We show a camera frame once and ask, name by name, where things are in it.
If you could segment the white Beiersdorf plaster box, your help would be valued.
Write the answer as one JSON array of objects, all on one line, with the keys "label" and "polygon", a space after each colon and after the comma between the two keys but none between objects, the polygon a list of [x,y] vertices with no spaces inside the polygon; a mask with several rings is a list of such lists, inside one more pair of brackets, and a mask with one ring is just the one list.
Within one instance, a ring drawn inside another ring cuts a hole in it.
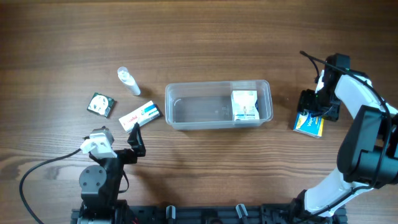
[{"label": "white Beiersdorf plaster box", "polygon": [[258,120],[257,91],[234,90],[231,94],[233,120]]}]

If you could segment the small clear white bottle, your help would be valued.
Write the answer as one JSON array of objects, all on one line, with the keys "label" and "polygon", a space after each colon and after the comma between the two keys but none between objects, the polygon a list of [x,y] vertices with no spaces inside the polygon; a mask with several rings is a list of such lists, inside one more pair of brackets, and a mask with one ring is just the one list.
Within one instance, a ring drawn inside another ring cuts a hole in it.
[{"label": "small clear white bottle", "polygon": [[117,73],[120,81],[133,95],[139,96],[141,94],[140,88],[126,67],[119,67]]}]

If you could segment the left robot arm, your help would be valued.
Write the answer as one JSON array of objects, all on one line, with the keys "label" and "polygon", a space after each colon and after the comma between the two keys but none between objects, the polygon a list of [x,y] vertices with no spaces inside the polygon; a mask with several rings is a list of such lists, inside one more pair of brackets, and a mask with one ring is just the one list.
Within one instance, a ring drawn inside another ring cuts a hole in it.
[{"label": "left robot arm", "polygon": [[135,164],[146,155],[138,123],[133,126],[127,143],[129,149],[113,150],[113,135],[107,127],[94,129],[80,149],[97,164],[87,167],[79,177],[82,204],[73,211],[71,222],[82,223],[138,223],[126,200],[119,200],[120,189],[126,178],[124,166]]}]

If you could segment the clear plastic container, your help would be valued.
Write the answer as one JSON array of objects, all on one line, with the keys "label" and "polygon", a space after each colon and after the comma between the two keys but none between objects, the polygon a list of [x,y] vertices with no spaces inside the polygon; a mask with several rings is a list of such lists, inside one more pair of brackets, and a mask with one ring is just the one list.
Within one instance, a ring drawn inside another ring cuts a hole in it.
[{"label": "clear plastic container", "polygon": [[[238,91],[257,98],[235,119],[233,94]],[[165,88],[165,120],[177,130],[256,127],[272,118],[271,89],[265,80],[171,83]]]}]

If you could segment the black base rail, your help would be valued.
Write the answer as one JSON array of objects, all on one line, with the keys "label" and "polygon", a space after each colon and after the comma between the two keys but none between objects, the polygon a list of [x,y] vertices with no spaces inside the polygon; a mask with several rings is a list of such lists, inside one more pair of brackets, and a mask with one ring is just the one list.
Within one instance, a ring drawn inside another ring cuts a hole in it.
[{"label": "black base rail", "polygon": [[288,222],[286,204],[263,204],[246,207],[247,214],[239,215],[235,207],[178,207],[175,214],[167,216],[166,208],[131,206],[129,223],[156,224],[283,224]]}]

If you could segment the white red medicine box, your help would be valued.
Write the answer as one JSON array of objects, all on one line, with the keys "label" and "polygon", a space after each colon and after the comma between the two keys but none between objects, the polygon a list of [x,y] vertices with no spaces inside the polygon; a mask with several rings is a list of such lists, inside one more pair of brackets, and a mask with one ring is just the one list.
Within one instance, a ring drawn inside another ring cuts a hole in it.
[{"label": "white red medicine box", "polygon": [[136,123],[138,123],[139,126],[143,126],[159,116],[160,111],[157,109],[157,106],[153,103],[153,101],[149,101],[138,109],[119,118],[119,122],[121,123],[121,126],[125,132],[130,133]]}]

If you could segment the blue yellow VapoDrops box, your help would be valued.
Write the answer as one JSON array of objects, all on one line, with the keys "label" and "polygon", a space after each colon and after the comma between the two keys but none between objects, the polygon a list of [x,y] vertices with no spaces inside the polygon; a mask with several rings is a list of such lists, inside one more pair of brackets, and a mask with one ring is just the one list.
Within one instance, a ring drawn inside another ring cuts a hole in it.
[{"label": "blue yellow VapoDrops box", "polygon": [[305,112],[297,113],[293,130],[314,138],[322,137],[324,119],[321,116],[312,116]]}]

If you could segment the dark green round-label box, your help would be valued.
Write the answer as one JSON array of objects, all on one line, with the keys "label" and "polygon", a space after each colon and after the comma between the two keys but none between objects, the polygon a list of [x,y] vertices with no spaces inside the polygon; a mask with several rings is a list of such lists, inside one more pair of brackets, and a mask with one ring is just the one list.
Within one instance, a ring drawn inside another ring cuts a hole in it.
[{"label": "dark green round-label box", "polygon": [[100,93],[94,93],[88,104],[87,110],[90,113],[109,118],[109,115],[113,110],[115,103],[116,102],[112,97]]}]

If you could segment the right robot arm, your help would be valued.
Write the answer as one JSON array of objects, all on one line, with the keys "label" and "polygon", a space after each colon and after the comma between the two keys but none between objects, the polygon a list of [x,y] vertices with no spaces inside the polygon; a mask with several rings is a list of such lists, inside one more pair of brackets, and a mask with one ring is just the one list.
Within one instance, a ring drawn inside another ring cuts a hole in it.
[{"label": "right robot arm", "polygon": [[315,90],[304,90],[297,112],[303,119],[337,121],[345,105],[353,118],[338,150],[336,168],[318,185],[303,190],[287,211],[289,223],[338,223],[337,210],[355,197],[397,184],[397,109],[374,89],[370,78],[350,67],[350,57],[325,60],[302,52],[317,70]]}]

